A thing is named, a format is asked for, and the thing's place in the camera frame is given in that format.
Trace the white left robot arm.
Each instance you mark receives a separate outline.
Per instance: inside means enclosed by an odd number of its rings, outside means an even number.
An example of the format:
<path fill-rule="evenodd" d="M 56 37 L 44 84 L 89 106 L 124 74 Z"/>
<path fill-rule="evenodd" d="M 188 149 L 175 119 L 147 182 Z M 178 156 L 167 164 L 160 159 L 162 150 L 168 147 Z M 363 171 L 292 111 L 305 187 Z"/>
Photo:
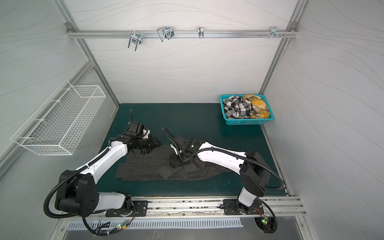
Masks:
<path fill-rule="evenodd" d="M 160 147 L 153 136 L 131 138 L 119 135 L 109 140 L 109 145 L 92 160 L 74 171 L 66 170 L 58 184 L 48 193 L 43 211 L 49 218 L 63 219 L 74 216 L 86 218 L 98 211 L 116 211 L 129 215 L 134 205 L 129 194 L 102 193 L 97 189 L 101 177 L 122 157 L 132 150 L 142 155 Z"/>

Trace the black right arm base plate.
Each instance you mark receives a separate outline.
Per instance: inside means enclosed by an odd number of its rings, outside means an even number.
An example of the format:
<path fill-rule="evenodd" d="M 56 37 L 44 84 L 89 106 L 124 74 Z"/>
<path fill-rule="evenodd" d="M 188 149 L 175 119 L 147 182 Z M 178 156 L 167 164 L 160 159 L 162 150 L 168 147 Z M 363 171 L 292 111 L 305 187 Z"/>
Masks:
<path fill-rule="evenodd" d="M 251 207 L 239 203 L 237 199 L 224 199 L 223 203 L 219 206 L 224 211 L 225 215 L 264 215 L 263 206 L 254 201 Z"/>

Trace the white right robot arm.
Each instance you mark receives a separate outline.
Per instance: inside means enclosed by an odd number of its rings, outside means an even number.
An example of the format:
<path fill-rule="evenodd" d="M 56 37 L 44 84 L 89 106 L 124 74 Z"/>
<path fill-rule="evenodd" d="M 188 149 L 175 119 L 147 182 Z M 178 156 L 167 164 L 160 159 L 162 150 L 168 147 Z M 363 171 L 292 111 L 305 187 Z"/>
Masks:
<path fill-rule="evenodd" d="M 183 164 L 199 160 L 215 164 L 238 174 L 243 188 L 238 195 L 238 205 L 250 208 L 256 199 L 263 197 L 268 190 L 282 190 L 283 179 L 274 172 L 256 151 L 236 152 L 196 140 L 171 141 L 176 159 Z"/>

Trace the dark grey striped shirt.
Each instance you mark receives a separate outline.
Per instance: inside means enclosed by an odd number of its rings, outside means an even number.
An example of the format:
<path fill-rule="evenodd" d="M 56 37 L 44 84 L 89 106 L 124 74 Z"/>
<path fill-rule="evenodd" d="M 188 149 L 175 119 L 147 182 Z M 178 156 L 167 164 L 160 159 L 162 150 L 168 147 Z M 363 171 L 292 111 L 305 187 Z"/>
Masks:
<path fill-rule="evenodd" d="M 126 181 L 200 181 L 232 171 L 216 164 L 194 159 L 191 163 L 173 168 L 171 147 L 161 146 L 146 155 L 138 152 L 127 154 L 118 165 L 116 179 Z"/>

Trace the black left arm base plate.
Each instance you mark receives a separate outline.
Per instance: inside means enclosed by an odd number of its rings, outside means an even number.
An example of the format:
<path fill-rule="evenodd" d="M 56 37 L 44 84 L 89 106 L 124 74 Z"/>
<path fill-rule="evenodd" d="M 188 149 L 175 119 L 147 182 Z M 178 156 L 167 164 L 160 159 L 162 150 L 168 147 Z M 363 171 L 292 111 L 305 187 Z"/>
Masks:
<path fill-rule="evenodd" d="M 120 209 L 108 209 L 106 217 L 145 217 L 148 209 L 148 201 L 132 201 L 128 200 Z"/>

